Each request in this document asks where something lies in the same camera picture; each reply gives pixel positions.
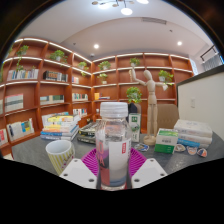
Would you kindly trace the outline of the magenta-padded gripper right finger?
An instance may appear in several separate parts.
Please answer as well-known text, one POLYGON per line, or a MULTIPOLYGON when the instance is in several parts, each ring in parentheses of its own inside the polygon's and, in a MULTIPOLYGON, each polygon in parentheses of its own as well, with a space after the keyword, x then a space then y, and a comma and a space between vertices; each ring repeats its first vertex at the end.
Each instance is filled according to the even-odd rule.
POLYGON ((166 171, 154 159, 147 159, 139 151, 131 149, 129 159, 131 186, 141 188, 167 175, 166 171))

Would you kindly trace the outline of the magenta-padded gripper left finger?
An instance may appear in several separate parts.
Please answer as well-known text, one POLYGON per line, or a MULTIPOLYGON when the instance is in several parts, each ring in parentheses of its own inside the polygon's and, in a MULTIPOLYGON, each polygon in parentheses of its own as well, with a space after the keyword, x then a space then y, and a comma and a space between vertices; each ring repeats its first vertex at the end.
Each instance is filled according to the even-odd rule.
POLYGON ((96 150, 92 149, 81 159, 72 159, 60 177, 84 188, 95 189, 99 174, 96 150))

